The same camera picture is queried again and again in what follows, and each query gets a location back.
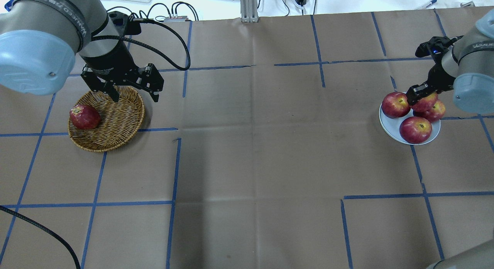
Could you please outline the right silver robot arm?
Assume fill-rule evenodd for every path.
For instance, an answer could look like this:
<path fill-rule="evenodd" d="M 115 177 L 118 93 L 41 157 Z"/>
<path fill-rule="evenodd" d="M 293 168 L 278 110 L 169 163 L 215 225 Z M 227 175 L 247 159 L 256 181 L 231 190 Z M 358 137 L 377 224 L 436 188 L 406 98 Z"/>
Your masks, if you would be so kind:
<path fill-rule="evenodd" d="M 464 112 L 493 112 L 493 16 L 490 10 L 462 36 L 434 36 L 417 47 L 416 57 L 430 56 L 435 64 L 423 84 L 406 92 L 409 104 L 415 105 L 433 92 L 453 91 L 454 104 Z"/>

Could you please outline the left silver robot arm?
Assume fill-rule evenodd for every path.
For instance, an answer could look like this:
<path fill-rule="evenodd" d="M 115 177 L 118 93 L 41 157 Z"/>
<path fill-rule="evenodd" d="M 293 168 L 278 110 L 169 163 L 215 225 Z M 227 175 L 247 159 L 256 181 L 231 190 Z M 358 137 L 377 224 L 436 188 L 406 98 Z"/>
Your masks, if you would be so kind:
<path fill-rule="evenodd" d="M 146 91 L 154 102 L 164 79 L 153 64 L 138 67 L 124 37 L 139 21 L 107 12 L 100 0 L 13 0 L 1 15 L 0 82 L 20 93 L 49 95 L 64 86 L 78 54 L 81 77 L 93 92 L 117 102 L 117 86 Z"/>

